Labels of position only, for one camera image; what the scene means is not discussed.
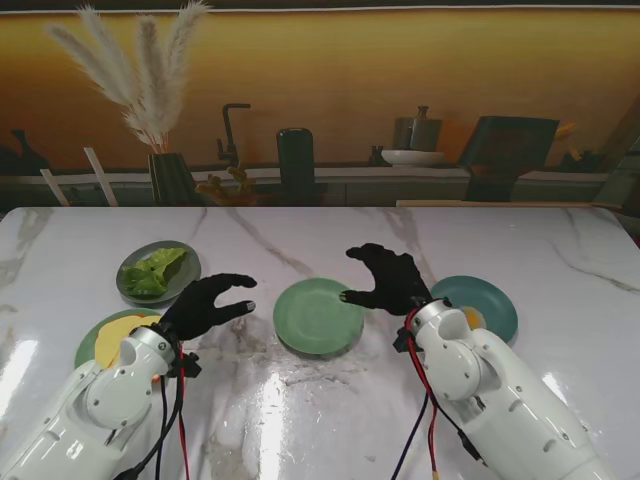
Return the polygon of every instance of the orange wall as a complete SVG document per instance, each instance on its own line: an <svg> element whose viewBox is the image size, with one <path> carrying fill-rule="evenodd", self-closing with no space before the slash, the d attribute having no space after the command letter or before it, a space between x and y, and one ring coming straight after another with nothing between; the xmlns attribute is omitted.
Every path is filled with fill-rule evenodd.
<svg viewBox="0 0 640 480"><path fill-rule="evenodd" d="M69 15L0 16L0 143L17 148L8 131L24 128L55 168L88 168L89 145L106 166L144 167L148 147L45 36L52 21L82 32ZM131 51L134 17L108 22ZM640 91L639 45L639 11L209 15L172 147L211 163L222 105L248 102L232 122L253 163L277 161L276 132L298 126L313 132L317 161L364 162L371 145L390 144L394 118L421 103L444 119L439 150L450 161L481 115L576 121L575 145L598 148Z"/></svg>

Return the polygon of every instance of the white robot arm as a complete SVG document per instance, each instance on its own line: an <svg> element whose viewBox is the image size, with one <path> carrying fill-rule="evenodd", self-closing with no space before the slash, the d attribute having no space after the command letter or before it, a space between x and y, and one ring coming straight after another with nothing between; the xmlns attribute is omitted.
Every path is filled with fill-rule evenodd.
<svg viewBox="0 0 640 480"><path fill-rule="evenodd" d="M175 359L169 342L149 328L122 341L118 365L95 361L76 369L1 478L112 478L127 443L151 409L151 381Z"/></svg>
<svg viewBox="0 0 640 480"><path fill-rule="evenodd" d="M440 407L503 480L615 480L567 406L496 335L436 300L413 317Z"/></svg>

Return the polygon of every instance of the green lettuce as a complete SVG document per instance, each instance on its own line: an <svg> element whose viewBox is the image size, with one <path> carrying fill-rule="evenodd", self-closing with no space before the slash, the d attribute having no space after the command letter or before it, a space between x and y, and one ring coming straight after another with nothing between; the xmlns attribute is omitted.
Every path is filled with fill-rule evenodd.
<svg viewBox="0 0 640 480"><path fill-rule="evenodd" d="M159 248L133 267L122 267L125 291L134 297L162 295L168 290L166 268L184 254L184 248Z"/></svg>

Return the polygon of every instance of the teal plate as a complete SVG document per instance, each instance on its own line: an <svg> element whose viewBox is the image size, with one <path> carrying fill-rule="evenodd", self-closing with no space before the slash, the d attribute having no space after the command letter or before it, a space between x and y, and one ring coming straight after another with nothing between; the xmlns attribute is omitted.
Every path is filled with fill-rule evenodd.
<svg viewBox="0 0 640 480"><path fill-rule="evenodd" d="M78 368L83 363L88 362L96 358L96 340L98 339L98 333L100 329L107 323L113 322L119 318L128 317L130 315L142 315L143 317L150 317L152 315L160 315L155 310L149 310L148 308L130 308L129 310L123 310L113 315L109 315L107 318L98 323L95 327L89 330L80 345L76 350L76 358L73 361L74 368Z"/></svg>
<svg viewBox="0 0 640 480"><path fill-rule="evenodd" d="M431 289L433 298L447 297L455 308L473 307L487 324L487 330L505 343L518 330L518 314L509 297L492 283L481 278L458 275L447 277Z"/></svg>
<svg viewBox="0 0 640 480"><path fill-rule="evenodd" d="M169 275L167 286L169 289L162 295L153 297L134 297L129 295L124 288L124 274L122 267L132 267L138 260L144 260L159 248L184 248L186 253L167 267L166 275ZM129 302L138 305L155 305L167 303L180 295L182 290L194 280L200 278L202 267L198 254L186 243L177 242L175 240L162 240L160 242L150 243L139 248L129 255L122 265L118 268L116 275L116 286L120 294Z"/></svg>
<svg viewBox="0 0 640 480"><path fill-rule="evenodd" d="M273 310L280 340L308 355L343 353L356 343L364 326L364 309L340 300L347 287L312 278L287 288Z"/></svg>

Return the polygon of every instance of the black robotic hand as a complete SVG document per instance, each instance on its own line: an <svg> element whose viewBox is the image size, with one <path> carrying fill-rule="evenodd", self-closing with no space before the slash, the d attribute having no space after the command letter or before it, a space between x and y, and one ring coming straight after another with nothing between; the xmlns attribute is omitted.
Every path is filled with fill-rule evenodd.
<svg viewBox="0 0 640 480"><path fill-rule="evenodd" d="M222 325L256 308L256 304L250 300L216 307L218 295L231 287L253 288L256 285L253 278L234 273L221 273L191 282L162 316L160 327L171 331L181 341L199 337L214 325Z"/></svg>
<svg viewBox="0 0 640 480"><path fill-rule="evenodd" d="M408 253L396 255L382 245L367 243L347 250L347 257L365 264L373 274L375 288L371 292L342 292L340 299L343 302L381 308L392 315L407 315L417 306L415 299L427 303L432 300L413 257Z"/></svg>

